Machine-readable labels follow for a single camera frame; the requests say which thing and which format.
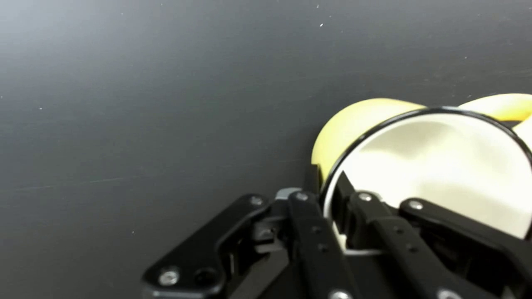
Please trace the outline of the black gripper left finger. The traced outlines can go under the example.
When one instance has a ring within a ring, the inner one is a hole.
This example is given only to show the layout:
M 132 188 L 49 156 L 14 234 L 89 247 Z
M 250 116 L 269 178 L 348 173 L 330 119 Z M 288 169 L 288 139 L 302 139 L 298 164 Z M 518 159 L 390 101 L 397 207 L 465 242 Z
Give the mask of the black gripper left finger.
M 284 188 L 244 194 L 152 262 L 142 299 L 355 299 L 318 199 Z

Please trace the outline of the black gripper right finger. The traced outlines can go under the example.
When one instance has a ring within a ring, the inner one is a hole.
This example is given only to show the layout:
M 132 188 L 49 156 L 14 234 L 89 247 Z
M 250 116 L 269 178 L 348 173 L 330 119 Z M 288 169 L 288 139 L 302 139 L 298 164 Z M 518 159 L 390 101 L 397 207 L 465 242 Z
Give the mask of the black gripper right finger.
M 383 256 L 413 299 L 532 299 L 532 242 L 421 198 L 390 207 L 333 186 L 333 222 L 348 251 Z

